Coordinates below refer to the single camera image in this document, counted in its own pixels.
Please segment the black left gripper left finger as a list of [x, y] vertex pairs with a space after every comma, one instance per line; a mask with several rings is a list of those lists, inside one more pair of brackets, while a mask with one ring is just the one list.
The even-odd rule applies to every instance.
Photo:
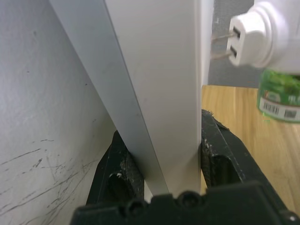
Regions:
[[128, 202], [144, 198], [144, 178], [118, 131], [99, 161], [87, 204]]

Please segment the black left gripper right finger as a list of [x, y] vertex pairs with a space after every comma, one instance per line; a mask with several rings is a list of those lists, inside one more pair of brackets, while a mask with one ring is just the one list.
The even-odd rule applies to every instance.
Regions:
[[277, 209], [287, 209], [244, 143], [206, 110], [202, 110], [201, 135], [201, 170], [207, 187], [256, 180]]

